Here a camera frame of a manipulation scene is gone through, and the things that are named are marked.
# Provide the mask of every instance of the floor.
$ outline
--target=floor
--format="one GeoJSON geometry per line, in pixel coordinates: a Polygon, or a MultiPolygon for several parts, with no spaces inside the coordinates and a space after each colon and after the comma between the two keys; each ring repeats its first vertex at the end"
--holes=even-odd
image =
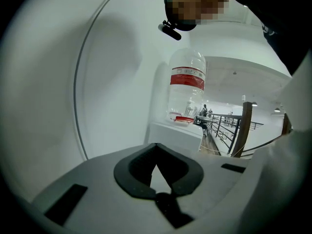
{"type": "Polygon", "coordinates": [[[214,141],[211,139],[209,142],[209,139],[209,137],[203,137],[199,151],[202,153],[219,155],[214,141]]]}

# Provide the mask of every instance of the person in background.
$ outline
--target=person in background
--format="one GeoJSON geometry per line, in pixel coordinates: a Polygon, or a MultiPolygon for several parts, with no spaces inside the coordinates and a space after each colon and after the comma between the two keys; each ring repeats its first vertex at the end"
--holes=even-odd
{"type": "MultiPolygon", "coordinates": [[[[231,115],[233,115],[233,112],[231,112],[231,115]]],[[[231,118],[229,121],[231,121],[232,120],[232,124],[233,124],[233,118],[231,118]]],[[[231,127],[233,127],[232,125],[231,125],[231,127]]]]}
{"type": "Polygon", "coordinates": [[[229,117],[226,117],[226,118],[225,118],[225,122],[226,122],[225,125],[228,126],[228,125],[229,125],[228,123],[230,122],[230,118],[229,118],[229,117]]]}
{"type": "Polygon", "coordinates": [[[213,113],[213,111],[211,109],[209,109],[208,111],[208,117],[211,117],[211,114],[213,113]]]}
{"type": "Polygon", "coordinates": [[[207,106],[206,106],[206,104],[204,104],[204,107],[200,111],[199,115],[206,117],[207,116],[207,112],[208,112],[207,106]]]}

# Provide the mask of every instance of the black cable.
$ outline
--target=black cable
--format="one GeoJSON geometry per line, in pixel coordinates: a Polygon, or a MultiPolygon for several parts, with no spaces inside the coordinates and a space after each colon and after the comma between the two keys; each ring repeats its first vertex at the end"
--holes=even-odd
{"type": "Polygon", "coordinates": [[[110,0],[107,0],[103,5],[102,7],[100,8],[100,10],[98,11],[98,13],[96,14],[95,18],[93,19],[91,25],[90,25],[90,28],[88,29],[88,32],[86,34],[86,36],[84,37],[84,40],[82,42],[82,46],[80,48],[80,52],[79,52],[79,55],[78,55],[78,60],[77,60],[77,63],[76,63],[76,69],[75,69],[75,75],[74,75],[74,112],[75,112],[75,122],[76,122],[76,128],[77,128],[77,132],[78,132],[78,136],[79,136],[79,140],[80,140],[80,144],[81,144],[81,147],[83,149],[83,152],[84,152],[84,155],[86,157],[86,159],[88,160],[88,155],[86,153],[86,150],[84,148],[84,144],[83,144],[83,140],[82,140],[82,137],[81,137],[81,132],[80,132],[80,128],[79,128],[79,122],[78,122],[78,114],[77,114],[77,99],[76,99],[76,85],[77,85],[77,74],[78,74],[78,68],[79,68],[79,64],[80,64],[80,59],[81,59],[81,55],[82,55],[82,51],[83,51],[83,48],[84,48],[84,45],[87,41],[87,38],[90,34],[90,31],[95,23],[95,21],[98,19],[98,16],[100,15],[100,13],[102,12],[102,10],[104,9],[104,7],[107,5],[107,3],[109,2],[110,0]]]}

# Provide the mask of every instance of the white pedestal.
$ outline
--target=white pedestal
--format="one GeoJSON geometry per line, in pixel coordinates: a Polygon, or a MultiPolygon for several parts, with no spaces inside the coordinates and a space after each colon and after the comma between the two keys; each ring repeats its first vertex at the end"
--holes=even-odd
{"type": "Polygon", "coordinates": [[[202,138],[203,131],[199,126],[179,125],[179,123],[164,120],[150,124],[148,143],[161,143],[168,147],[178,146],[197,152],[202,138]]]}

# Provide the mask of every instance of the black cutout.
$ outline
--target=black cutout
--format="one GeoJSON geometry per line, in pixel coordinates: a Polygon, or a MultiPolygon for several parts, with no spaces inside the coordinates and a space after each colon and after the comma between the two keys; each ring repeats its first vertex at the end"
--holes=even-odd
{"type": "Polygon", "coordinates": [[[74,184],[44,215],[62,226],[87,189],[88,187],[74,184]]]}
{"type": "Polygon", "coordinates": [[[231,170],[231,171],[234,171],[234,172],[238,172],[238,173],[243,173],[245,171],[245,167],[242,167],[242,166],[235,166],[235,165],[231,165],[231,164],[223,164],[221,166],[222,168],[224,169],[228,169],[228,170],[231,170]]]}
{"type": "Polygon", "coordinates": [[[151,144],[123,158],[114,168],[114,177],[130,196],[154,200],[156,191],[150,184],[156,165],[175,196],[193,193],[204,177],[196,161],[161,144],[151,144]]]}
{"type": "Polygon", "coordinates": [[[157,193],[155,203],[158,209],[175,228],[193,221],[193,218],[181,212],[176,198],[168,193],[157,193]]]}

